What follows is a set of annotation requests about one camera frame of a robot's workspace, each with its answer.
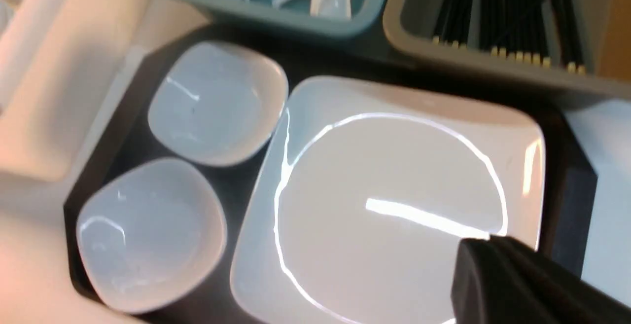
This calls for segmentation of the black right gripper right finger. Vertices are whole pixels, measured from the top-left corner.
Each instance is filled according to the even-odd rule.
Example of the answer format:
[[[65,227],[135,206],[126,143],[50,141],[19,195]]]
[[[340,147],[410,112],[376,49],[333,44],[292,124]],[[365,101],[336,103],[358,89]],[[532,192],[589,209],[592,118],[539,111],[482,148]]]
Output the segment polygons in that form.
[[[629,324],[630,308],[512,237],[491,237],[561,324]]]

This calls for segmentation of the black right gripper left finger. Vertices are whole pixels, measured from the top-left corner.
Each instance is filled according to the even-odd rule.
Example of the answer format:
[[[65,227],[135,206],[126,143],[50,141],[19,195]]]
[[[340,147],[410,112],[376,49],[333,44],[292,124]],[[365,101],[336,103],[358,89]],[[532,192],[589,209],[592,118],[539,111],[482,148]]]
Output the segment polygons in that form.
[[[451,288],[457,324],[556,324],[557,318],[489,241],[459,242]]]

